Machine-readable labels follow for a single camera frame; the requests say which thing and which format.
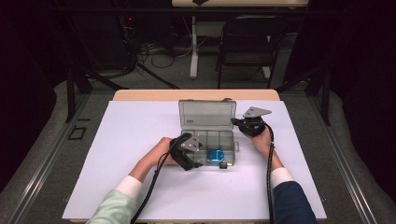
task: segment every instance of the mint green sleeve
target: mint green sleeve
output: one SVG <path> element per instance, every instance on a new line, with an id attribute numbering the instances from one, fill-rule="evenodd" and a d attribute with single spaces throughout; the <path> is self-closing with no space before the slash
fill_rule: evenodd
<path id="1" fill-rule="evenodd" d="M 87 223 L 130 223 L 132 214 L 135 214 L 135 212 L 136 199 L 132 199 L 113 189 L 106 195 L 93 217 Z"/>

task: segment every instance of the shirt cuff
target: shirt cuff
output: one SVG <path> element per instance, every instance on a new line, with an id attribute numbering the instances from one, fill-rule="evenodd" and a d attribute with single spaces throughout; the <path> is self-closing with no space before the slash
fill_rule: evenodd
<path id="1" fill-rule="evenodd" d="M 138 181 L 136 178 L 127 175 L 117 185 L 116 190 L 132 199 L 136 199 L 137 195 L 142 189 L 142 185 L 143 184 L 140 181 Z"/>
<path id="2" fill-rule="evenodd" d="M 294 181 L 294 178 L 285 167 L 277 168 L 271 172 L 271 184 L 273 189 L 279 184 L 287 181 Z"/>

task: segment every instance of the blue object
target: blue object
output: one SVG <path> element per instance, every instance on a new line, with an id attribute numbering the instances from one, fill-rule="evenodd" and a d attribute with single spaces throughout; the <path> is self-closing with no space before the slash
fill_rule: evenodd
<path id="1" fill-rule="evenodd" d="M 206 159 L 208 161 L 224 161 L 224 152 L 221 149 L 208 149 Z"/>

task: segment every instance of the clear plastic box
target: clear plastic box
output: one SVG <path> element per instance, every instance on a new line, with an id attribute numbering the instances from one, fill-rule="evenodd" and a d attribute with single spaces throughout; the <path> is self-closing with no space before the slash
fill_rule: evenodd
<path id="1" fill-rule="evenodd" d="M 198 152 L 187 155 L 204 165 L 227 168 L 235 162 L 233 124 L 236 102 L 232 100 L 180 100 L 178 103 L 181 133 L 198 136 L 202 144 Z"/>

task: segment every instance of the white table surface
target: white table surface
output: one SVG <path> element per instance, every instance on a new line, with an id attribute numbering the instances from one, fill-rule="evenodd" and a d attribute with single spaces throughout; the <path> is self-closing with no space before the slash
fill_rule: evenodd
<path id="1" fill-rule="evenodd" d="M 275 133 L 276 151 L 298 181 L 317 218 L 326 218 L 315 183 L 281 101 L 236 101 L 236 117 L 250 106 L 272 110 L 263 119 Z M 105 195 L 163 136 L 180 135 L 178 102 L 109 102 L 63 218 L 89 219 Z M 164 166 L 140 221 L 257 221 L 269 218 L 265 190 L 266 162 L 235 127 L 234 166 L 205 166 L 184 171 Z M 145 198 L 153 170 L 139 194 Z"/>

